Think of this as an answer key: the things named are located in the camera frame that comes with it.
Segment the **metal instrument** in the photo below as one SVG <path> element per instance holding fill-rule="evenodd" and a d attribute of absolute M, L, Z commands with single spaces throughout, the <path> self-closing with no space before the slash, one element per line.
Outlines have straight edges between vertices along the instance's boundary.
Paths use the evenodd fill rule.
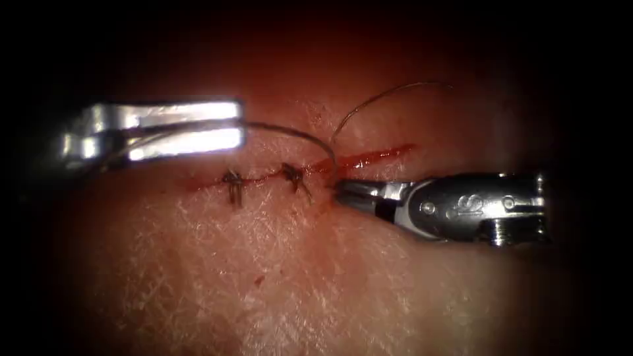
<path fill-rule="evenodd" d="M 169 105 L 96 104 L 47 113 L 18 151 L 20 201 L 38 200 L 91 172 L 245 144 L 243 109 L 233 100 Z"/>
<path fill-rule="evenodd" d="M 427 241 L 550 242 L 542 174 L 474 173 L 418 182 L 343 179 L 336 198 Z"/>

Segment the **red blood streak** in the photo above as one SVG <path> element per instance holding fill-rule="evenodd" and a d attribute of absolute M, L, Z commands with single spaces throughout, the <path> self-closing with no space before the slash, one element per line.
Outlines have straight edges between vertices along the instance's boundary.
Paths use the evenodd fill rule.
<path fill-rule="evenodd" d="M 414 144 L 404 144 L 402 146 L 398 146 L 395 148 L 390 148 L 387 150 L 381 151 L 373 151 L 373 152 L 365 152 L 363 154 L 357 154 L 354 156 L 343 156 L 337 157 L 337 165 L 338 165 L 338 174 L 340 177 L 344 177 L 346 173 L 352 169 L 361 169 L 363 167 L 368 167 L 377 162 L 381 162 L 384 160 L 395 160 L 398 156 L 402 154 L 408 153 L 409 151 L 415 148 Z M 309 164 L 300 168 L 301 172 L 304 175 L 310 173 L 330 173 L 332 171 L 332 160 L 330 158 L 326 158 L 325 160 L 319 161 L 317 163 Z M 263 177 L 259 177 L 256 179 L 243 179 L 242 184 L 244 186 L 249 185 L 251 183 L 261 183 L 269 178 L 273 177 L 282 177 L 283 171 L 279 170 L 275 173 L 271 173 L 265 175 Z M 208 187 L 215 187 L 218 185 L 224 185 L 225 182 L 222 181 L 222 178 L 216 179 L 205 179 L 204 177 L 191 177 L 186 179 L 183 182 L 183 186 L 186 191 L 195 192 Z"/>

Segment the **engraved logo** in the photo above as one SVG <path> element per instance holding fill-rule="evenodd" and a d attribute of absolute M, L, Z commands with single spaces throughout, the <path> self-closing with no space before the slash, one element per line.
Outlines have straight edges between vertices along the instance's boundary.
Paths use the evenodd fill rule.
<path fill-rule="evenodd" d="M 462 195 L 452 209 L 446 212 L 448 219 L 458 216 L 473 216 L 483 214 L 483 199 L 476 194 Z"/>

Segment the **skin surface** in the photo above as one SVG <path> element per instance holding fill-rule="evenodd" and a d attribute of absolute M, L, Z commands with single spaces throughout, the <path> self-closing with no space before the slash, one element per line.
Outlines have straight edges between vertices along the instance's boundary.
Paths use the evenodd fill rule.
<path fill-rule="evenodd" d="M 100 80 L 113 100 L 236 97 L 248 120 L 324 140 L 388 88 L 454 86 L 412 88 L 358 113 L 337 155 L 415 148 L 348 177 L 508 171 L 551 153 L 547 111 L 484 39 L 317 16 L 247 24 L 131 34 L 134 51 Z M 229 205 L 227 186 L 200 183 L 325 157 L 251 131 L 240 151 L 109 172 L 75 192 L 56 215 L 52 250 L 73 335 L 91 353 L 120 355 L 560 352 L 576 305 L 552 250 L 420 243 L 335 204 L 321 173 L 304 177 L 312 204 L 282 176 L 244 187 L 242 209 Z"/>

